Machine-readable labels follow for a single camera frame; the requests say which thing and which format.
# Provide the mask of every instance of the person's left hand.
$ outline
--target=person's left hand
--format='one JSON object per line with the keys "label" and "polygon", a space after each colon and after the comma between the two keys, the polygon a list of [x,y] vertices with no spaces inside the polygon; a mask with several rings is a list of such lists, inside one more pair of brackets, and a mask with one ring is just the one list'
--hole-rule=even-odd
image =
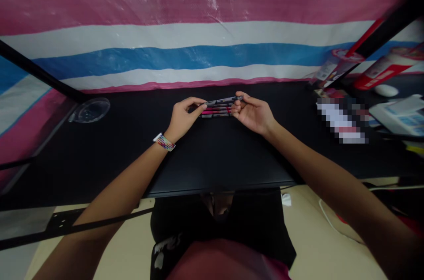
{"label": "person's left hand", "polygon": [[164,137],[168,139],[168,141],[175,143],[179,139],[181,139],[184,134],[191,128],[196,119],[202,114],[202,112],[206,109],[206,105],[199,106],[192,113],[189,113],[189,107],[196,103],[202,104],[206,102],[206,100],[190,97],[181,102],[178,102],[174,105],[174,109],[172,110],[171,122],[169,123],[168,130],[163,134]]}

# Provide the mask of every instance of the hand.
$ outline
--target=hand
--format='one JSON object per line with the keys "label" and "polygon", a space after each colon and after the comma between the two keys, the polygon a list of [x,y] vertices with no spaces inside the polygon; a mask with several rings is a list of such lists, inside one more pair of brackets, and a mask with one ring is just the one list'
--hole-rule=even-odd
{"label": "hand", "polygon": [[199,106],[192,113],[189,113],[189,107],[196,103],[202,104],[206,100],[190,97],[174,105],[172,110],[171,122],[169,123],[168,130],[163,134],[168,141],[175,143],[181,139],[184,134],[191,128],[197,117],[202,114],[206,109],[206,105]]}
{"label": "hand", "polygon": [[243,101],[236,100],[231,106],[232,115],[253,132],[267,135],[277,124],[273,113],[265,101],[252,98],[248,94],[237,91],[236,96],[243,96]]}

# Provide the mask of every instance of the marker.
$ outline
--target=marker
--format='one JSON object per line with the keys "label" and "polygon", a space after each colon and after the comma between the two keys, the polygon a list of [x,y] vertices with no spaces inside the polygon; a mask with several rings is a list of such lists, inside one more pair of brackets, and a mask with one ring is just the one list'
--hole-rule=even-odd
{"label": "marker", "polygon": [[202,114],[225,114],[228,113],[228,110],[219,110],[219,111],[203,111]]}
{"label": "marker", "polygon": [[202,114],[199,117],[210,119],[212,117],[231,117],[231,114]]}
{"label": "marker", "polygon": [[233,105],[232,103],[225,103],[225,104],[222,104],[222,105],[213,105],[211,107],[217,108],[217,107],[225,107],[225,106],[232,106],[232,105]]}
{"label": "marker", "polygon": [[224,102],[228,102],[228,101],[235,101],[235,100],[242,100],[242,99],[243,99],[243,96],[231,97],[231,98],[225,98],[225,99],[212,100],[212,101],[205,102],[203,104],[205,104],[207,106],[213,106],[217,103],[224,103]]}
{"label": "marker", "polygon": [[228,110],[228,111],[230,111],[230,110],[231,110],[231,108],[230,108],[230,107],[222,107],[222,108],[207,107],[207,108],[205,109],[205,111],[211,111],[211,110]]}

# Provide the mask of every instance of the white cable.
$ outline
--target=white cable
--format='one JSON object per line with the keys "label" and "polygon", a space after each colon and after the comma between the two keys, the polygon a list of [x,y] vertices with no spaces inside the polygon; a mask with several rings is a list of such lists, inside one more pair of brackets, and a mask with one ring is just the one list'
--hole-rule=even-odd
{"label": "white cable", "polygon": [[352,240],[352,241],[354,241],[354,242],[356,242],[356,243],[358,243],[358,244],[363,245],[363,244],[362,244],[362,243],[360,243],[359,241],[357,241],[357,240],[355,240],[355,239],[353,239],[353,238],[350,238],[349,236],[346,236],[345,234],[342,234],[342,233],[341,233],[341,232],[339,232],[336,228],[334,228],[333,224],[332,224],[332,223],[330,222],[330,220],[328,219],[328,216],[327,216],[327,214],[326,214],[326,212],[325,212],[324,208],[322,207],[322,199],[321,199],[321,198],[319,199],[318,204],[319,204],[319,207],[321,207],[322,213],[323,213],[323,214],[324,214],[324,216],[326,217],[327,222],[330,224],[331,228],[333,228],[336,232],[338,232],[338,233],[339,233],[339,234],[341,234],[342,236],[346,237],[347,239],[350,239],[350,240]]}
{"label": "white cable", "polygon": [[373,190],[379,190],[379,189],[418,189],[418,188],[424,188],[424,185],[414,185],[414,186],[398,186],[398,187],[371,187],[369,191]]}
{"label": "white cable", "polygon": [[[369,191],[373,191],[373,190],[379,190],[379,189],[419,189],[419,188],[424,188],[424,185],[414,185],[414,186],[399,186],[399,187],[388,187],[388,186],[386,186],[386,187],[371,187],[370,189],[369,189]],[[333,226],[333,224],[330,222],[330,219],[328,218],[328,216],[327,216],[327,214],[326,214],[326,212],[325,212],[325,210],[324,210],[324,208],[323,208],[323,206],[322,206],[322,199],[320,198],[319,199],[319,201],[318,201],[318,205],[319,205],[319,207],[321,208],[321,210],[322,210],[322,213],[324,214],[324,216],[325,216],[325,218],[326,218],[326,220],[327,220],[327,222],[328,222],[328,224],[330,224],[330,226],[331,226],[331,228],[333,228],[336,232],[338,232],[339,234],[341,234],[342,236],[344,236],[344,237],[346,237],[347,239],[350,239],[350,240],[352,240],[352,241],[354,241],[354,242],[356,242],[356,243],[358,243],[358,244],[361,244],[361,245],[363,245],[363,243],[361,243],[361,242],[359,242],[359,241],[357,241],[357,240],[355,240],[355,239],[353,239],[353,238],[351,238],[351,237],[349,237],[349,236],[347,236],[347,235],[345,235],[345,234],[342,234],[341,232],[339,232],[334,226]]]}

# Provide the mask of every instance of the beige floor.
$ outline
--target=beige floor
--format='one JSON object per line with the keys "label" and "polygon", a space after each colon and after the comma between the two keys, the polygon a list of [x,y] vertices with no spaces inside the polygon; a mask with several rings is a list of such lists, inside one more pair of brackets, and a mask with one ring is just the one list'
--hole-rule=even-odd
{"label": "beige floor", "polygon": [[[388,184],[385,180],[378,184]],[[386,279],[369,250],[335,232],[318,206],[318,196],[305,185],[284,193],[291,195],[292,206],[284,207],[284,219],[297,258],[290,270],[293,280],[303,279]],[[140,208],[153,206],[154,199],[142,200]],[[56,211],[77,206],[58,207]],[[324,209],[337,230],[360,240],[349,226],[340,223],[333,211]],[[41,242],[25,279],[30,280],[59,242],[59,238]],[[149,279],[151,249],[150,214],[126,221],[108,245],[95,274],[95,280]]]}

